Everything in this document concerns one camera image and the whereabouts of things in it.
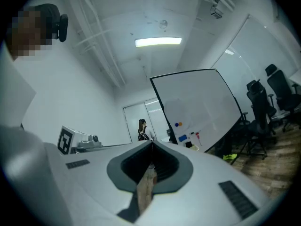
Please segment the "white wall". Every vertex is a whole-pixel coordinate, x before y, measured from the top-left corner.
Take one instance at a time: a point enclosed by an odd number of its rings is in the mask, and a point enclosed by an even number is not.
[[[149,80],[135,81],[127,84],[123,88],[115,88],[115,101],[119,118],[119,135],[122,137],[122,143],[131,143],[127,130],[127,124],[123,115],[123,108],[143,102],[156,97],[156,93]]]
[[[29,4],[53,3],[67,13],[63,0],[31,0]],[[62,125],[97,134],[104,145],[120,144],[116,136],[113,88],[87,56],[71,45],[78,37],[69,21],[67,40],[54,41],[52,49],[36,56],[18,58],[14,65],[37,92],[23,120],[25,130],[43,141],[57,144]]]
[[[233,0],[236,8],[225,23],[223,32],[219,35],[209,52],[201,61],[198,68],[211,68],[224,53],[232,40],[237,35],[245,19],[250,14],[277,38],[287,49],[296,66],[300,68],[301,54],[297,40],[280,21],[274,22],[274,7],[272,0]]]

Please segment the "ceiling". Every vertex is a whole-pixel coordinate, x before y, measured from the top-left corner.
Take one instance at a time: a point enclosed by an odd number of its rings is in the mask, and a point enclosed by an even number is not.
[[[223,18],[214,18],[209,12],[212,4],[204,0],[89,0],[97,20],[85,0],[67,1],[74,12],[70,20],[81,39],[98,34],[74,47],[93,57],[118,87],[197,68],[229,15],[226,11]],[[135,47],[136,39],[149,37],[181,37],[182,41],[180,45]]]

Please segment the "green shoe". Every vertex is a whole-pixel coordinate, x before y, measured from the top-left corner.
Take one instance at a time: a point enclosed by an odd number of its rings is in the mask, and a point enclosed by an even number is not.
[[[223,160],[233,160],[237,157],[237,154],[224,155]]]

